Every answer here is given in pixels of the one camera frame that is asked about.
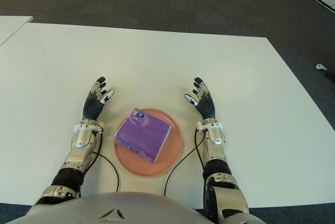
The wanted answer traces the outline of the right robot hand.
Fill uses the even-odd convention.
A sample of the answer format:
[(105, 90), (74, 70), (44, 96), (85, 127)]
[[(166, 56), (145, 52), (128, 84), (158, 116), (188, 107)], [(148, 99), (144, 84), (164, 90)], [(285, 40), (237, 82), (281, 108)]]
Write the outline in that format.
[(194, 78), (193, 84), (197, 88), (193, 90), (197, 98), (192, 97), (190, 94), (185, 94), (184, 98), (196, 108), (203, 120), (215, 119), (215, 104), (207, 85), (200, 77)]

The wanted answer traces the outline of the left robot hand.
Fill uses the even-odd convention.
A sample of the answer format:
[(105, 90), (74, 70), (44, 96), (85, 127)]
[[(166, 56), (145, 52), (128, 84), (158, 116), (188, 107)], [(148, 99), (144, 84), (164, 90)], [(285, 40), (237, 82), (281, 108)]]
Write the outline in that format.
[(96, 121), (105, 104), (113, 97), (114, 89), (102, 90), (106, 86), (105, 81), (105, 77), (102, 76), (92, 85), (83, 107), (83, 120)]

